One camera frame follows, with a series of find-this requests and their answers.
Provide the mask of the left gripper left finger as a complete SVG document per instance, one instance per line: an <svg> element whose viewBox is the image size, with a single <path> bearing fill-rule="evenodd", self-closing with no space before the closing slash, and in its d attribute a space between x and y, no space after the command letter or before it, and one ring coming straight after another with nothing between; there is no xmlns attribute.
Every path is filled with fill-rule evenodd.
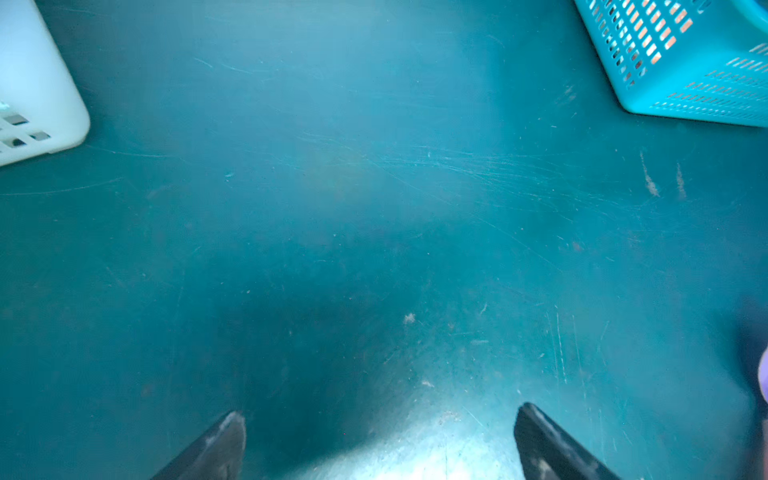
<svg viewBox="0 0 768 480"><path fill-rule="evenodd" d="M224 414L151 480L237 480L246 448L244 416Z"/></svg>

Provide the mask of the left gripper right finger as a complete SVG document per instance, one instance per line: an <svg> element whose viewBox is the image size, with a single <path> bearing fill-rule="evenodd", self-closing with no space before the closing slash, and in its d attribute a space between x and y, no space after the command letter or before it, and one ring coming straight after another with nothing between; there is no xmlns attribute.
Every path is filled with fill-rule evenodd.
<svg viewBox="0 0 768 480"><path fill-rule="evenodd" d="M518 409L514 438L527 480L620 479L531 402Z"/></svg>

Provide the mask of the white plastic basket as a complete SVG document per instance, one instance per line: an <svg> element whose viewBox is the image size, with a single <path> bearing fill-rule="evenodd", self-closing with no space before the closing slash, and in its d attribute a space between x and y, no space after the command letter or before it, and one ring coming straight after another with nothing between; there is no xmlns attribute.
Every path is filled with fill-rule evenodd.
<svg viewBox="0 0 768 480"><path fill-rule="evenodd" d="M1 3L1 164L81 145L88 110L33 1Z"/></svg>

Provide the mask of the orange bunny pattern towel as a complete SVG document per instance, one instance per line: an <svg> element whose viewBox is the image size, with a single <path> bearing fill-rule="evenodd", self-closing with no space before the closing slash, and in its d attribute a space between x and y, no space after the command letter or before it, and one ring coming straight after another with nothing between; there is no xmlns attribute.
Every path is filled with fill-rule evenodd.
<svg viewBox="0 0 768 480"><path fill-rule="evenodd" d="M611 1L604 7L616 36L635 64L656 64L694 24L691 2Z"/></svg>

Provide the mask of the purple pink toy scoop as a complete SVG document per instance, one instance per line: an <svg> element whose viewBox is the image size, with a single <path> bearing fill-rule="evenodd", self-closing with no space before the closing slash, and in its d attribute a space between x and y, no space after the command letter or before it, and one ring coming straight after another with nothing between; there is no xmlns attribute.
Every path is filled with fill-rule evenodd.
<svg viewBox="0 0 768 480"><path fill-rule="evenodd" d="M762 352L759 363L758 363L758 370L757 370L757 381L758 381L758 387L759 392L763 399L763 406L767 407L768 402L768 386L767 386L767 375L768 375L768 349L765 348ZM764 412L763 419L762 419L762 439L763 439L763 479L767 480L767 412Z"/></svg>

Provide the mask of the teal plastic basket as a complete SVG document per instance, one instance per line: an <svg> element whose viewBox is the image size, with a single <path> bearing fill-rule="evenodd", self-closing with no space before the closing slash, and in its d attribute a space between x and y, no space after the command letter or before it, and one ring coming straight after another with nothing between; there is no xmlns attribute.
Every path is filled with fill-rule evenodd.
<svg viewBox="0 0 768 480"><path fill-rule="evenodd" d="M694 24L654 65L632 62L611 1L691 2ZM582 22L621 106L635 114L764 128L767 4L753 0L577 0Z"/></svg>

